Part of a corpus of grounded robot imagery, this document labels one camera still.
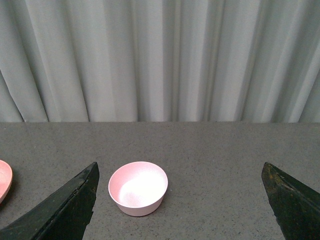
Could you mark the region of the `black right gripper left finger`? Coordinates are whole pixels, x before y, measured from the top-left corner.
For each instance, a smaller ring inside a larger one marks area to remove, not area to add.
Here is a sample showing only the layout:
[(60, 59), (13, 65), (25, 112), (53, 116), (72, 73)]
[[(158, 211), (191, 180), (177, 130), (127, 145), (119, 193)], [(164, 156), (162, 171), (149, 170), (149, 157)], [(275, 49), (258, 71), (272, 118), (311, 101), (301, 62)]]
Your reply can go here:
[(93, 215), (99, 167), (93, 162), (32, 210), (1, 229), (2, 240), (81, 240)]

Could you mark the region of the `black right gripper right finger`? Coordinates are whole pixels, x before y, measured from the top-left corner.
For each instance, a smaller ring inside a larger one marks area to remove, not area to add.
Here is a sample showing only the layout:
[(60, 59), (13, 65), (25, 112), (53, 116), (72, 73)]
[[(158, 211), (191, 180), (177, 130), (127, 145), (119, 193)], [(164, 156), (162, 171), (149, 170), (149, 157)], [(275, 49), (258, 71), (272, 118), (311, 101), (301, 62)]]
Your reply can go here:
[(269, 204), (286, 240), (320, 238), (320, 194), (265, 162), (261, 172)]

